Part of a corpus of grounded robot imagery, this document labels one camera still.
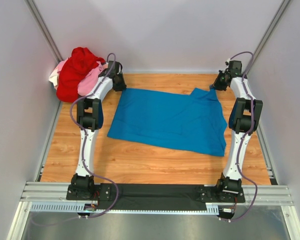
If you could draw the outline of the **blue t shirt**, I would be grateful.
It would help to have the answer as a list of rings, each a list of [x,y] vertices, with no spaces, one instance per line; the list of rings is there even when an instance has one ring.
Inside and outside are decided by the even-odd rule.
[[[191,94],[128,88],[122,92],[109,138],[223,157],[227,123],[214,89]]]

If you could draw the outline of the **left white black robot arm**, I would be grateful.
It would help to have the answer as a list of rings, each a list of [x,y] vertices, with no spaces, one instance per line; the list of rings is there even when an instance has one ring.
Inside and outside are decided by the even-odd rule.
[[[120,62],[109,60],[92,90],[79,97],[70,107],[72,109],[76,106],[75,123],[80,128],[80,153],[68,193],[84,201],[91,200],[96,191],[94,153],[97,135],[104,123],[102,102],[110,90],[123,91],[127,88],[122,70]]]

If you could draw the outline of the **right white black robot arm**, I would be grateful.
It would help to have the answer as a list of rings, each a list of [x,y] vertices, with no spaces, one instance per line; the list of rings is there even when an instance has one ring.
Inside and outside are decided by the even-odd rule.
[[[228,127],[231,129],[231,145],[226,167],[217,182],[215,196],[226,202],[242,191],[242,167],[251,135],[257,130],[263,102],[256,99],[248,85],[248,77],[242,72],[242,62],[228,59],[227,68],[220,70],[211,89],[232,89],[236,97]]]

